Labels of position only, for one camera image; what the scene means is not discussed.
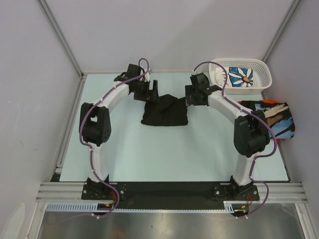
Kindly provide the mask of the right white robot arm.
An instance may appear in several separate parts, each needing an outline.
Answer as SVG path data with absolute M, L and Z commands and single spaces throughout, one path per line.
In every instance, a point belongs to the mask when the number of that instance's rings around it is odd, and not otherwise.
M 252 111 L 228 98 L 222 88 L 210 85 L 204 73 L 191 75 L 190 81 L 191 85 L 185 86 L 187 106 L 211 107 L 233 123 L 233 143 L 238 159 L 224 198 L 242 200 L 253 191 L 251 177 L 256 157 L 270 142 L 265 115 L 262 111 Z

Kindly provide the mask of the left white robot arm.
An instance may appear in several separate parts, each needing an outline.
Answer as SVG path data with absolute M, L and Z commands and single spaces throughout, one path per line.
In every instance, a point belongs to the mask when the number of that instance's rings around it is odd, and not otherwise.
M 129 64 L 125 72 L 118 75 L 111 88 L 93 103 L 83 103 L 80 109 L 79 140 L 89 149 L 90 174 L 87 178 L 82 198 L 93 196 L 105 199 L 109 194 L 115 196 L 115 188 L 109 183 L 109 173 L 101 160 L 102 144 L 106 143 L 112 132 L 110 114 L 129 94 L 138 101 L 158 101 L 158 82 L 154 80 L 150 89 L 150 65 L 145 58 L 137 65 Z

